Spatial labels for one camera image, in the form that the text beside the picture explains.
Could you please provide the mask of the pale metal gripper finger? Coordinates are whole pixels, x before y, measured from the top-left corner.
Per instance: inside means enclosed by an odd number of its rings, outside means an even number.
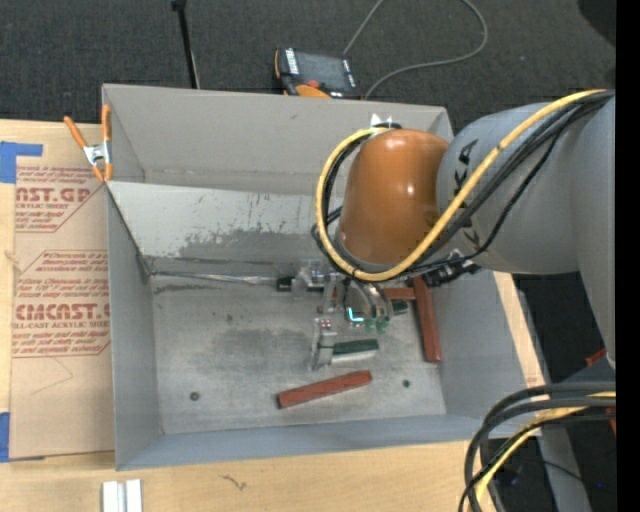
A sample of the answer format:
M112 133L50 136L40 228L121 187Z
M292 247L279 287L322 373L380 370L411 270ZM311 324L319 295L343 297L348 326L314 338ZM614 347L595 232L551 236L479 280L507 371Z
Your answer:
M316 371L331 364L336 344L336 331L328 318L314 320L309 367Z
M327 273L311 267L301 267L294 275L276 278L276 290L289 292L294 298L303 298L309 292L322 293L326 286Z

